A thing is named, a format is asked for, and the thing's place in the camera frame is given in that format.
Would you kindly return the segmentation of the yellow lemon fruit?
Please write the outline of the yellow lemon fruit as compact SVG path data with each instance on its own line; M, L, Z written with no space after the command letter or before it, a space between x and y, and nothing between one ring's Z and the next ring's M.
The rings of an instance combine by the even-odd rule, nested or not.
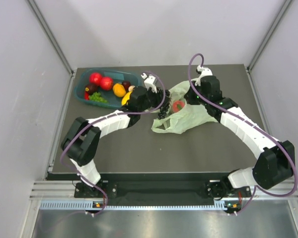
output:
M126 105L127 102L129 101L130 99L130 95L131 95L132 91L128 92L125 94L125 96L122 98L122 101L121 101L121 105Z

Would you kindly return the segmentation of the beige mushroom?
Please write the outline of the beige mushroom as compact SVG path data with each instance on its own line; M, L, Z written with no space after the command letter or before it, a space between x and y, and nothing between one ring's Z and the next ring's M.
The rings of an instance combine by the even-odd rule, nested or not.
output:
M132 92L134 88L135 88L134 85L130 86L130 87L128 88L129 92Z

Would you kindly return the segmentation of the dark blue grape bunch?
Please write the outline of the dark blue grape bunch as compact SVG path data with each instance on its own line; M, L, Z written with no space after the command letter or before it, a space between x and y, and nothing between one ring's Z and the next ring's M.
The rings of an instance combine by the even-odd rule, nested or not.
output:
M166 118L170 109L170 101L171 101L170 92L166 89L165 94L166 94L166 98L164 100L163 105L159 109L158 119Z

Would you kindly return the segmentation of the orange mango fruit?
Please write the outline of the orange mango fruit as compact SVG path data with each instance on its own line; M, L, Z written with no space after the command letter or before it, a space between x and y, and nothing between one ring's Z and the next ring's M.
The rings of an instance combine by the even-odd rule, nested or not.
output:
M112 90L113 90L114 95L119 97L119 98L122 98L126 95L125 87L120 83L116 83L113 86Z

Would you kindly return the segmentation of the green plastic bag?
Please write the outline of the green plastic bag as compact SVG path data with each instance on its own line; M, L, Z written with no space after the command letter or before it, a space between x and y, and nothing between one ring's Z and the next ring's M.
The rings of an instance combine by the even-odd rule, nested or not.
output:
M182 134L185 131L207 122L216 122L211 117L203 105L189 105L184 99L184 95L189 90L189 82L182 81L169 89L171 101L167 117L164 119L154 119L151 130L155 133L175 133ZM181 100L185 103L182 110L177 113L172 112L174 101Z

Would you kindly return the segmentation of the pink peach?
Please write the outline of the pink peach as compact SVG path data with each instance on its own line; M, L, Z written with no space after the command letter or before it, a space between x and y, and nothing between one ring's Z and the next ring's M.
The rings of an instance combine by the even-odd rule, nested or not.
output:
M173 113L177 113L179 112L180 110L182 110L185 106L185 103L181 100L177 100L177 101L174 101L173 104L172 104L172 112Z

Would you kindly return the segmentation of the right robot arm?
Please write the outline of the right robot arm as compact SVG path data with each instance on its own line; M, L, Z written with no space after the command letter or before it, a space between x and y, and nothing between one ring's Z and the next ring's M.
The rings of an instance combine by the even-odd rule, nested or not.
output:
M184 96L189 105L203 105L207 113L232 131L253 153L253 167L231 172L222 191L234 196L241 187L270 189L295 175L295 149L291 142L273 138L249 119L231 98L223 97L219 80L212 75L190 80Z

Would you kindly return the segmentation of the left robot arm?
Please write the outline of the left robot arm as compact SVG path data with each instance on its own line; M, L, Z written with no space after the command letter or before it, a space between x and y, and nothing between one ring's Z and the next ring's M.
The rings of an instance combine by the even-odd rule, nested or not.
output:
M123 97L122 106L114 112L96 119L78 117L74 120L61 143L61 157L69 157L77 174L86 184L87 193L96 197L103 190L103 185L99 182L101 175L94 162L99 140L110 133L135 125L149 109L159 110L169 102L168 90L157 88L154 92L151 88L137 86Z

